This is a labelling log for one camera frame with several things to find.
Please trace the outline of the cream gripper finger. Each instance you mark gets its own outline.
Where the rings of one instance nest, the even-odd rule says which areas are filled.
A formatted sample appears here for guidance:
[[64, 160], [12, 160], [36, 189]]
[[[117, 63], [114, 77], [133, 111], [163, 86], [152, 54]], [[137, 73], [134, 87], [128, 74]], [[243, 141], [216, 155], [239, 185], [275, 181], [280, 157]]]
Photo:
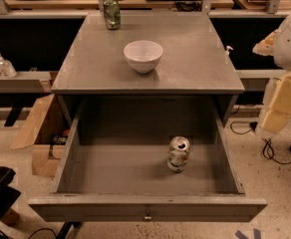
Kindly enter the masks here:
[[260, 56], [274, 57], [277, 53], [276, 49], [277, 36], [278, 36], [277, 30], [271, 32], [267, 37], [265, 37], [262, 41], [260, 41], [253, 47], [252, 52]]
[[291, 120], [291, 73], [270, 79], [264, 93], [257, 133], [277, 134]]

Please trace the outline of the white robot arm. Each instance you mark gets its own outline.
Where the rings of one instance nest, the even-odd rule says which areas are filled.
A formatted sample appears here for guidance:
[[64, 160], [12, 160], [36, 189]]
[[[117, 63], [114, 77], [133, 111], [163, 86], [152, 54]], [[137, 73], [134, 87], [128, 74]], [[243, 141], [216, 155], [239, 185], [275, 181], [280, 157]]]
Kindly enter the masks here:
[[252, 52], [272, 56], [276, 66], [288, 71], [280, 79], [271, 79], [265, 88], [256, 133], [272, 137], [291, 120], [291, 13]]

